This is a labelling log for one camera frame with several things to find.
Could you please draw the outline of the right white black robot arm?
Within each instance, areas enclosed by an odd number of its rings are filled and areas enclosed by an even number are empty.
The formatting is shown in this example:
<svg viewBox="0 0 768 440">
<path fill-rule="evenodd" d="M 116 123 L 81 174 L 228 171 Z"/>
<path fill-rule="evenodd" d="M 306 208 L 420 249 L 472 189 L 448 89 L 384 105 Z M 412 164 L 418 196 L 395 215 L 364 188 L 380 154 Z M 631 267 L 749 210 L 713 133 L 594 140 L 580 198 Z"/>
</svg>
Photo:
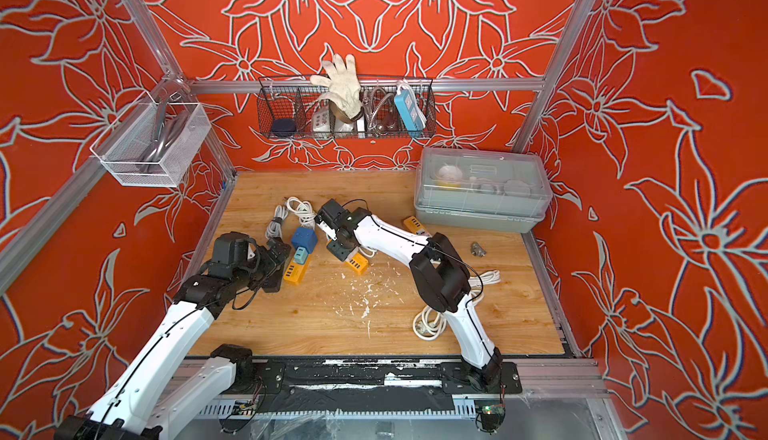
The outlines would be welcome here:
<svg viewBox="0 0 768 440">
<path fill-rule="evenodd" d="M 421 299 L 443 315 L 456 337 L 470 381 L 482 389 L 500 382 L 502 354 L 477 315 L 472 271 L 445 235 L 410 233 L 365 208 L 349 211 L 333 199 L 320 208 L 315 222 L 330 239 L 328 250 L 340 260 L 364 248 L 407 266 Z"/>
</svg>

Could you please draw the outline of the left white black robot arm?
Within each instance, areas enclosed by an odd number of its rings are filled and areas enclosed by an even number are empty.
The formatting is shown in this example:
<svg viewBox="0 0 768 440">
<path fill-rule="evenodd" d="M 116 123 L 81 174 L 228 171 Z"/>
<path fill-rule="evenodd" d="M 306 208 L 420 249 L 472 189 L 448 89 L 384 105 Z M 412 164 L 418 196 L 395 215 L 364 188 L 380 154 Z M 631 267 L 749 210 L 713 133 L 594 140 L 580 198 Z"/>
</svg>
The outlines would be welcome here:
<svg viewBox="0 0 768 440">
<path fill-rule="evenodd" d="M 159 327 L 116 382 L 81 415 L 67 417 L 57 439 L 173 439 L 215 397 L 232 390 L 257 399 L 264 382 L 246 347 L 223 344 L 169 396 L 163 394 L 190 349 L 244 293 L 276 293 L 291 257 L 281 238 L 261 246 L 230 232 L 211 259 L 184 281 Z"/>
</svg>

